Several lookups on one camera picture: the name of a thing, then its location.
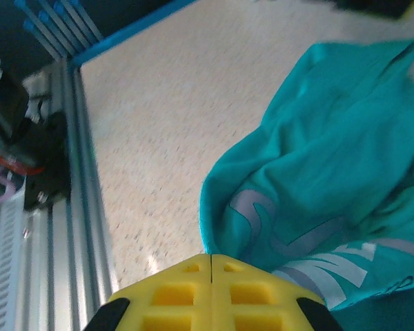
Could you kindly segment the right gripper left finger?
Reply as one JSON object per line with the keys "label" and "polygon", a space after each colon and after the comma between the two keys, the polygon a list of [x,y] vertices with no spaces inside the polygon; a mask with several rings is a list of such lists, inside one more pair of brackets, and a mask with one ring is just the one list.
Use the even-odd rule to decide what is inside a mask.
{"label": "right gripper left finger", "polygon": [[198,254],[118,290],[88,329],[210,330],[211,256]]}

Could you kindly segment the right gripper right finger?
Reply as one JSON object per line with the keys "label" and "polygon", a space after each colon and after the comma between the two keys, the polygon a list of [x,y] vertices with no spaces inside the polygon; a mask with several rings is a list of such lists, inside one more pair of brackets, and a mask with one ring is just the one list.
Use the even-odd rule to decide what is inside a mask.
{"label": "right gripper right finger", "polygon": [[210,256],[213,330],[341,330],[314,292],[220,254]]}

